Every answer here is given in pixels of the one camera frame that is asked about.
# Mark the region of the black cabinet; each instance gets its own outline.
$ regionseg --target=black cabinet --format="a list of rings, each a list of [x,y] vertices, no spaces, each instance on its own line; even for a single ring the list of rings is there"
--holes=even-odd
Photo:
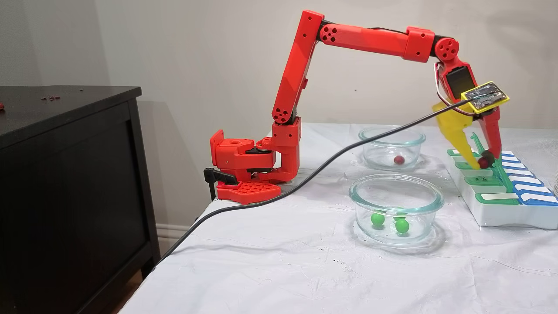
[[[140,95],[0,87],[0,313],[99,313],[159,260]]]

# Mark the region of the wooden floor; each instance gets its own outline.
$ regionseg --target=wooden floor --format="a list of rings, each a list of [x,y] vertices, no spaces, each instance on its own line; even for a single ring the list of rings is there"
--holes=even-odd
[[[116,298],[114,302],[109,304],[104,309],[103,313],[117,314],[122,309],[122,307],[124,307],[124,304],[126,304],[126,302],[128,302],[128,300],[132,297],[132,295],[137,290],[137,288],[139,288],[141,282],[142,282],[141,272],[137,272],[132,277],[132,279],[128,281],[126,287],[124,288],[123,291],[121,291],[118,298]]]

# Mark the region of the green ball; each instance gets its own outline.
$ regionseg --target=green ball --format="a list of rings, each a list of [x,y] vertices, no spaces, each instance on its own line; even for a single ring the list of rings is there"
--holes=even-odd
[[[395,229],[397,229],[397,232],[404,234],[409,231],[409,223],[405,219],[399,219],[395,223]]]
[[[397,215],[405,216],[407,214],[406,213],[397,213]],[[405,219],[405,217],[393,217],[393,220],[395,220],[395,221],[398,221],[399,219]]]
[[[372,216],[370,217],[370,220],[372,221],[372,224],[375,226],[381,226],[383,225],[384,221],[386,221],[386,218],[379,213],[373,213]]]

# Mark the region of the glass bowl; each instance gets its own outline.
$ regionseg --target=glass bowl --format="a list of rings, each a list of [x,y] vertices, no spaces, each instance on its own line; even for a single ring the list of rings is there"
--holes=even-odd
[[[359,132],[361,140],[395,129],[396,126],[371,127]],[[413,167],[420,146],[426,140],[421,132],[407,129],[363,145],[364,160],[371,168],[397,171]]]
[[[402,174],[375,174],[351,186],[360,229],[386,244],[410,244],[432,230],[444,196],[432,183]]]

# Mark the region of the robotic arm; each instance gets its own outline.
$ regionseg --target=robotic arm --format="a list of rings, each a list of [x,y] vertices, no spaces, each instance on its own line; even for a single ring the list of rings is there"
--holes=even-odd
[[[249,139],[225,139],[223,130],[219,130],[211,137],[211,158],[213,165],[221,172],[211,171],[233,176],[238,181],[237,184],[219,182],[217,189],[220,199],[231,199],[242,204],[264,201],[280,194],[279,187],[273,183],[288,182],[297,175],[301,118],[296,116],[296,109],[300,93],[308,82],[306,73],[314,47],[320,41],[325,45],[400,56],[405,60],[423,63],[431,56],[438,58],[436,84],[441,81],[449,102],[439,93],[442,102],[435,105],[434,109],[458,102],[463,97],[462,93],[477,86],[470,65],[459,60],[459,43],[453,38],[417,27],[408,27],[406,32],[399,32],[335,24],[326,21],[324,15],[303,11],[271,112],[274,120],[272,136],[254,143]],[[478,120],[489,151],[497,158],[502,148],[499,118],[498,107],[481,112],[465,104],[456,111],[439,115],[437,120],[444,136],[473,168],[478,169],[479,163],[473,157],[463,128]],[[281,153],[279,168],[273,168],[276,152]],[[488,166],[485,162],[481,164],[483,168]],[[206,181],[210,182],[212,188],[213,183],[211,179],[208,180],[208,175]]]

